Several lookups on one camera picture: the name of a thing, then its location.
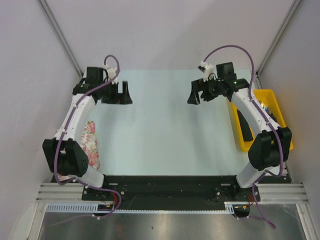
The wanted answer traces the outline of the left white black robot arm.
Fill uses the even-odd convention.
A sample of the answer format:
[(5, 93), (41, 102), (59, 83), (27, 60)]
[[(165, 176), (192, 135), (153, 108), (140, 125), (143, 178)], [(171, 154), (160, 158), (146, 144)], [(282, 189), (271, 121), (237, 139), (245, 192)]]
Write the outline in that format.
[(64, 185), (68, 180), (82, 183), (86, 186), (101, 188), (104, 175), (89, 164), (89, 157), (81, 147), (82, 132), (87, 118), (98, 102), (110, 105), (130, 105), (128, 82), (122, 83), (119, 92), (117, 77), (120, 70), (117, 67), (89, 66), (84, 77), (72, 90), (72, 100), (68, 113), (51, 139), (45, 139), (42, 149), (50, 171), (56, 181)]

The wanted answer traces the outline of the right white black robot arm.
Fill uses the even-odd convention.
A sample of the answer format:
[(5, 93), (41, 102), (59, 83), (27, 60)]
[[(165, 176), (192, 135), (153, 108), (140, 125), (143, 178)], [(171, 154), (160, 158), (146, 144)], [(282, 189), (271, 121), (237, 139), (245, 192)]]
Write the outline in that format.
[(251, 187), (275, 167), (279, 168), (281, 176), (290, 151), (291, 130), (281, 127), (268, 115), (248, 81), (237, 78), (232, 62), (213, 66), (202, 61), (198, 69), (203, 77), (192, 81), (187, 103), (199, 105), (201, 100), (209, 102), (224, 96), (236, 106), (254, 133), (248, 150), (249, 163), (236, 176), (239, 187)]

